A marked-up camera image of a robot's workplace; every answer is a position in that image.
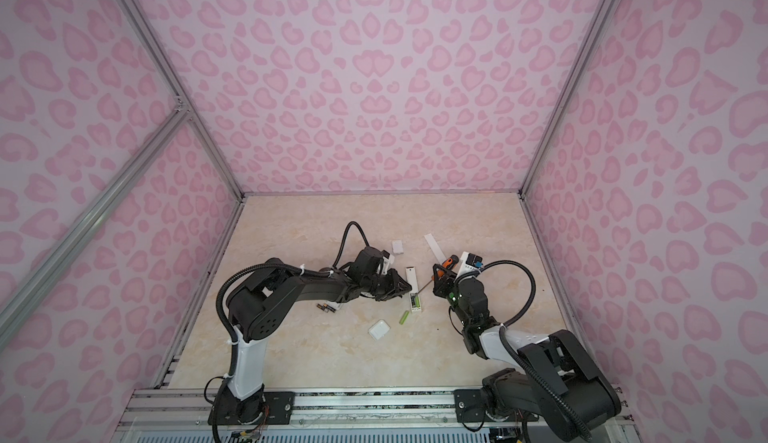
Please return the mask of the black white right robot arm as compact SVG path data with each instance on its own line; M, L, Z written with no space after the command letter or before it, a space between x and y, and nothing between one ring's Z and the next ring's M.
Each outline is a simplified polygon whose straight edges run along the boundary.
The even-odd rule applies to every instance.
M478 390L455 390L457 421L477 432L490 420L514 420L526 435L529 419L538 416L562 441L591 440L594 429L620 413L616 390L572 332L513 329L532 306L534 281L523 307L507 321L497 321L479 279L488 268L478 259L433 267L433 292L461 322L458 331L467 351L507 365L485 377Z

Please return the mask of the orange handled screwdriver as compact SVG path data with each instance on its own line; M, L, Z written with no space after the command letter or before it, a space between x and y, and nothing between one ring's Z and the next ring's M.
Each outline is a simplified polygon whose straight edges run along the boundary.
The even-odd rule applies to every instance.
M432 292L439 298L446 298L451 292L457 274L453 268L459 262L456 255L451 255L442 264L434 264L432 267L433 276L430 280Z

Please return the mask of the white air conditioner remote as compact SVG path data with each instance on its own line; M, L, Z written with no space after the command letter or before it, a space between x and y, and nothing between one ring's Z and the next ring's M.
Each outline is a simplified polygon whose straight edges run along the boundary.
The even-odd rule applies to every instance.
M325 305L331 309L332 312L338 311L342 307L342 303L326 301Z

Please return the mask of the long white slim cover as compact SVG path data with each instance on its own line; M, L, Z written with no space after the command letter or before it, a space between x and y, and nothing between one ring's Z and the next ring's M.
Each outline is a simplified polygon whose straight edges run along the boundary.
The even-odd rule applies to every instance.
M446 256L443 253L442 249L440 248L439 244L437 243L434 236L429 233L424 236L425 241L427 242L431 252L433 253L436 261L438 263L443 263L446 260Z

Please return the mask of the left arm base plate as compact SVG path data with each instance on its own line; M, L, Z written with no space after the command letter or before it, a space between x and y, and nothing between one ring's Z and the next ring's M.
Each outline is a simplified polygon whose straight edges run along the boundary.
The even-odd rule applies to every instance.
M225 387L214 399L208 417L213 425L288 425L296 394L294 392L257 391L244 400Z

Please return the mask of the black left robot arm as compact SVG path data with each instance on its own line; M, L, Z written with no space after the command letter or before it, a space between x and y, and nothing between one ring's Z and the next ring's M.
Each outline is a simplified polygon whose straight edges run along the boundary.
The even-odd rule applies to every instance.
M216 298L217 315L232 346L226 388L240 401L263 391L267 339L295 303L348 303L362 295L388 301L411 291L412 286L395 269L382 272L381 265L369 258L344 269L320 271L271 258L237 272L222 285Z

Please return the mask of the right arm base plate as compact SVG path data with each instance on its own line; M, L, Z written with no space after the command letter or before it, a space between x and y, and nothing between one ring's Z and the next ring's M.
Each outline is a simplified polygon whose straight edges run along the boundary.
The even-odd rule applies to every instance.
M539 414L534 402L501 395L487 387L456 389L453 398L456 418L460 423L516 421L523 413Z

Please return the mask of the slim white remote with display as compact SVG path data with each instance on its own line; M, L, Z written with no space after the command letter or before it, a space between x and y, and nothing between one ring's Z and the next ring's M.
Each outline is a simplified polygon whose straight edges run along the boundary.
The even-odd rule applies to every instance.
M410 311L411 311L411 297L417 296L420 300L420 297L419 297L420 287L417 279L416 269L413 266L407 267L405 269L405 273L406 273L406 281L411 287L409 292L409 302L410 302Z

